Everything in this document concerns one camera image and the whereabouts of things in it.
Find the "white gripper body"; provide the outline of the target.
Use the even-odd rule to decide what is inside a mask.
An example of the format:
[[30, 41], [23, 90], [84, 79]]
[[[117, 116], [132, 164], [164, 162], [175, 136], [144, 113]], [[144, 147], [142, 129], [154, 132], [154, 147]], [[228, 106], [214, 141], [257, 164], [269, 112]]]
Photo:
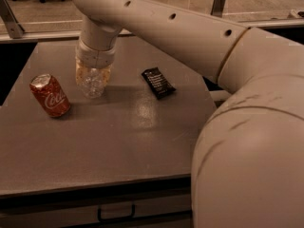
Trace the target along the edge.
[[87, 46], [79, 40], [76, 47], [76, 59], [85, 67], [105, 68], [114, 62], [115, 48], [99, 50]]

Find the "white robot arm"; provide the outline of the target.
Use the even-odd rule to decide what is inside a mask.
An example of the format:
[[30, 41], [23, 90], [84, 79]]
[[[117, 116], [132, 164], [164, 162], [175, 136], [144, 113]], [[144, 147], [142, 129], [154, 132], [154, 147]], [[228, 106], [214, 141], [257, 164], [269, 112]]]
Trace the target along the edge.
[[304, 228], [303, 45], [151, 0], [72, 1], [87, 66], [110, 65], [127, 29], [229, 92], [194, 149], [195, 228]]

